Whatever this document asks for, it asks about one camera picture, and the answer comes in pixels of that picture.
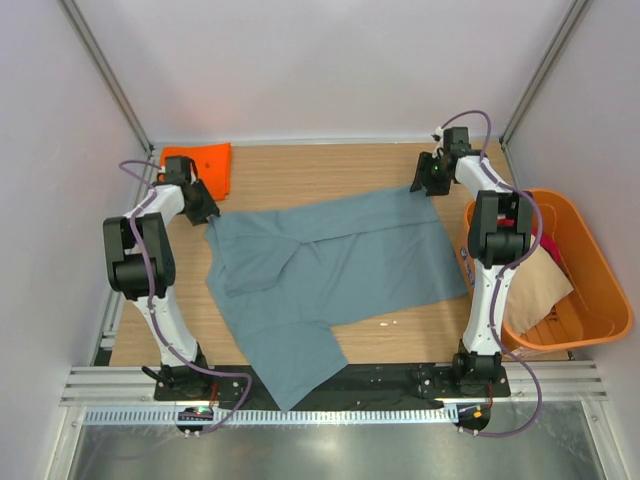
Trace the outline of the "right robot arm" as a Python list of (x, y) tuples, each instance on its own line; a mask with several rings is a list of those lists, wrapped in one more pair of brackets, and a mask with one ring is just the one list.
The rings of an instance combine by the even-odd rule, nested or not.
[(461, 184), (475, 197), (466, 256), (474, 261), (470, 318), (452, 364), (435, 374), (448, 396), (480, 396), (501, 382), (502, 323), (512, 278), (530, 252), (536, 206), (473, 148), (465, 127), (438, 129), (437, 148), (422, 152), (412, 192), (444, 196)]

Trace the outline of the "blue grey t shirt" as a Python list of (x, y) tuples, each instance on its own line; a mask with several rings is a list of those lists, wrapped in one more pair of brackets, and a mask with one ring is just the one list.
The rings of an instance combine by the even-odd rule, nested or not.
[(283, 411), (346, 366), (335, 326), (467, 292), (432, 202), (406, 187), (227, 213), (205, 237), (207, 287)]

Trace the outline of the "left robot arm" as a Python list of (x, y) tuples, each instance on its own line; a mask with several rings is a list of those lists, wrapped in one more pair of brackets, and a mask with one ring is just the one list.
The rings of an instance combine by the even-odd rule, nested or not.
[(112, 290), (123, 294), (143, 315), (158, 345), (160, 367), (142, 368), (156, 382), (154, 398), (202, 400), (214, 380), (177, 303), (176, 264), (167, 226), (180, 215), (193, 226), (204, 225), (220, 210), (193, 159), (171, 156), (154, 168), (154, 182), (134, 176), (148, 187), (140, 203), (103, 222), (107, 277)]

